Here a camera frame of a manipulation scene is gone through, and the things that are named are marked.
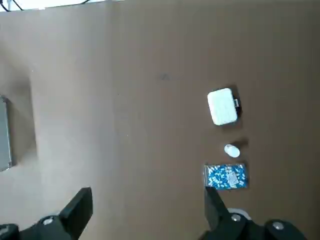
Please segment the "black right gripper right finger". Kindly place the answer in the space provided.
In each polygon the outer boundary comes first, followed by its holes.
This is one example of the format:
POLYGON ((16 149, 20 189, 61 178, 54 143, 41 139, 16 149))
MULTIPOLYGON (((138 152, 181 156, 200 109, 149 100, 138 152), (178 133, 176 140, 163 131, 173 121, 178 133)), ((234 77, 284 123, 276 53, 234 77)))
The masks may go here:
POLYGON ((209 225, 201 240, 305 240, 305 235, 292 223, 271 219, 256 224, 245 215, 229 212, 214 187, 204 188, 204 215, 209 225))

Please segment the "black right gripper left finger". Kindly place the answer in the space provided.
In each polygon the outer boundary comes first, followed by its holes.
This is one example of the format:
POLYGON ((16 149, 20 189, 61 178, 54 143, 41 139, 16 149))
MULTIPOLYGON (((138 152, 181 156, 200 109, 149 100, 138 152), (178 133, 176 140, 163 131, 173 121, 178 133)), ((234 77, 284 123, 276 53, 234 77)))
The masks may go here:
POLYGON ((47 215, 20 230, 14 223, 0 225, 2 240, 78 240, 93 215, 91 187, 81 188, 56 215, 47 215))

